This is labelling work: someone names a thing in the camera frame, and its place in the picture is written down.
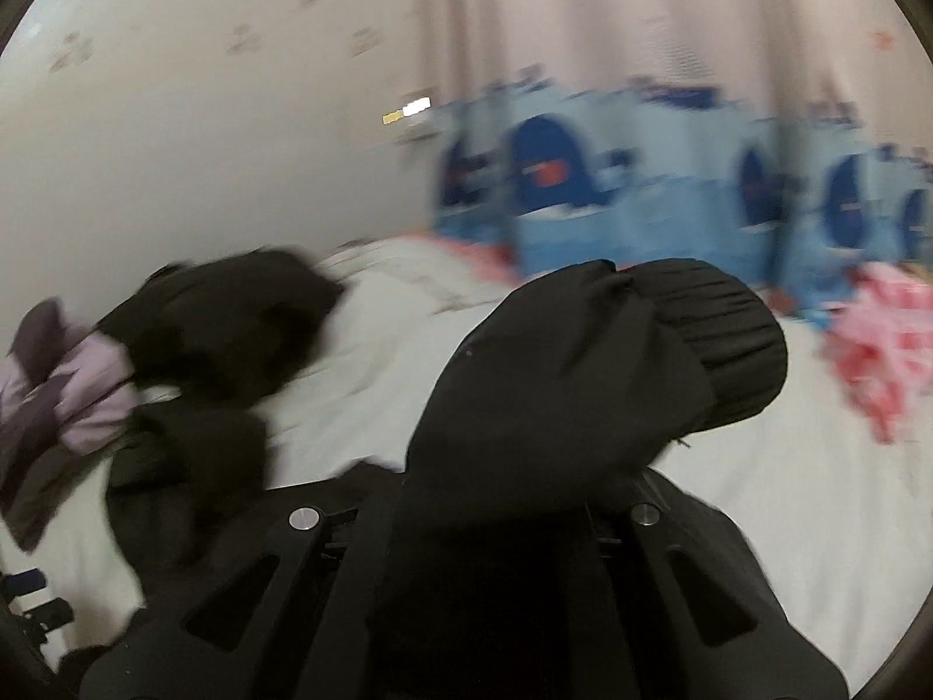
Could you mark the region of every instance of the clothing pile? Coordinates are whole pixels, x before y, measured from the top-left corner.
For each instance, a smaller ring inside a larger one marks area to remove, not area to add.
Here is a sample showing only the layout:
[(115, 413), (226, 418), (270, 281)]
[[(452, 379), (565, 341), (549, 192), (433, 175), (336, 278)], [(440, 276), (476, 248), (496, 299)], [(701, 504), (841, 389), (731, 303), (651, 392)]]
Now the clothing pile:
[[(93, 330), (57, 300), (36, 306), (0, 366), (0, 512), (17, 544), (34, 549), (76, 472), (120, 437), (107, 510), (143, 591), (197, 558), (262, 493), (266, 425), (249, 408), (307, 363), (341, 294), (269, 249), (162, 268)], [(153, 385), (176, 396), (148, 401)]]
[(875, 439), (908, 435), (933, 384), (933, 286), (885, 263), (860, 270), (855, 299), (834, 317), (827, 356)]
[(136, 406), (132, 365), (112, 338), (70, 323), (56, 299), (20, 323), (0, 363), (0, 512), (36, 549), (68, 487)]

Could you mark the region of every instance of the light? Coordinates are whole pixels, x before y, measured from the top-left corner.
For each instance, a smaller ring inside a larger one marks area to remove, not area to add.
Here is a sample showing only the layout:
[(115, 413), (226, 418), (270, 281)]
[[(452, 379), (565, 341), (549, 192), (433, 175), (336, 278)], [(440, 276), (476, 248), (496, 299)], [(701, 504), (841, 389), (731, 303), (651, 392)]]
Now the light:
[(431, 107), (430, 97), (420, 97), (418, 100), (413, 100), (409, 102), (401, 110), (394, 110), (392, 113), (387, 113), (383, 116), (383, 123), (393, 124), (395, 121), (400, 121), (403, 118), (410, 118), (415, 116), (415, 114), (421, 113), (421, 111), (426, 111)]
[(431, 100), (429, 100), (428, 97), (421, 97), (420, 100), (409, 102), (402, 108), (402, 114), (408, 118), (409, 116), (414, 116), (416, 113), (421, 113), (423, 110), (427, 110), (429, 107), (431, 107)]

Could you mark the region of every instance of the bed cover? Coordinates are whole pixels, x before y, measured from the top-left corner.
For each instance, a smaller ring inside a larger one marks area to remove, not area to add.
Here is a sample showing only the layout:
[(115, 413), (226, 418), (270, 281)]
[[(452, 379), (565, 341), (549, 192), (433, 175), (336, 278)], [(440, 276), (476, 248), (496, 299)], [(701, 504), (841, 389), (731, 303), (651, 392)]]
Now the bed cover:
[[(325, 262), (351, 291), (328, 320), (323, 355), (260, 404), (274, 437), (272, 486), (325, 479), (353, 460), (404, 465), (437, 376), (509, 291), (440, 243), (353, 247)], [(787, 617), (841, 667), (850, 692), (883, 664), (933, 584), (933, 409), (915, 442), (883, 447), (846, 406), (808, 324), (782, 321), (790, 375), (754, 419), (688, 437), (656, 468), (729, 513)], [(38, 566), (76, 622), (44, 647), (115, 638), (142, 605), (106, 523), (104, 461), (73, 492), (32, 555), (0, 524), (4, 570)]]

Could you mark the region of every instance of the pink cloth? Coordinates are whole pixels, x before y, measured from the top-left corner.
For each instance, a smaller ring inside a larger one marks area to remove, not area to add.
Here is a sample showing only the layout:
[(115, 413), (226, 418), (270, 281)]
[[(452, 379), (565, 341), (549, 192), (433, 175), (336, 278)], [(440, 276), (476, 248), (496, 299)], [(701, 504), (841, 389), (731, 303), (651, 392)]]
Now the pink cloth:
[(894, 266), (866, 264), (855, 300), (834, 318), (827, 354), (875, 438), (903, 439), (933, 384), (933, 286)]
[(466, 263), (470, 264), (476, 277), (481, 281), (500, 282), (512, 286), (518, 286), (520, 283), (519, 274), (515, 271), (505, 248), (452, 240), (435, 234), (416, 234), (414, 236), (439, 244), (448, 252), (462, 257)]

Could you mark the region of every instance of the pink fabric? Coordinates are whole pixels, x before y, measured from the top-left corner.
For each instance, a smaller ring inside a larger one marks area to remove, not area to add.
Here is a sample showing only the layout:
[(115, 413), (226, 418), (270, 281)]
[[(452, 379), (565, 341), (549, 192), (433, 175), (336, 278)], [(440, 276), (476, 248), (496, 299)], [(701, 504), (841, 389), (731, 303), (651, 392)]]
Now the pink fabric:
[(82, 338), (65, 355), (56, 374), (71, 379), (55, 406), (63, 424), (59, 438), (75, 453), (92, 453), (111, 442), (139, 405), (132, 377), (132, 363), (123, 346), (100, 332)]
[(834, 318), (827, 354), (875, 438), (903, 439), (933, 384), (933, 286), (894, 266), (866, 264), (855, 300)]
[(452, 240), (434, 234), (417, 234), (416, 236), (439, 244), (448, 252), (462, 257), (472, 266), (474, 273), (481, 281), (500, 282), (512, 286), (518, 286), (521, 282), (507, 251), (502, 247)]
[(0, 425), (12, 418), (29, 394), (29, 383), (20, 362), (12, 355), (0, 360)]

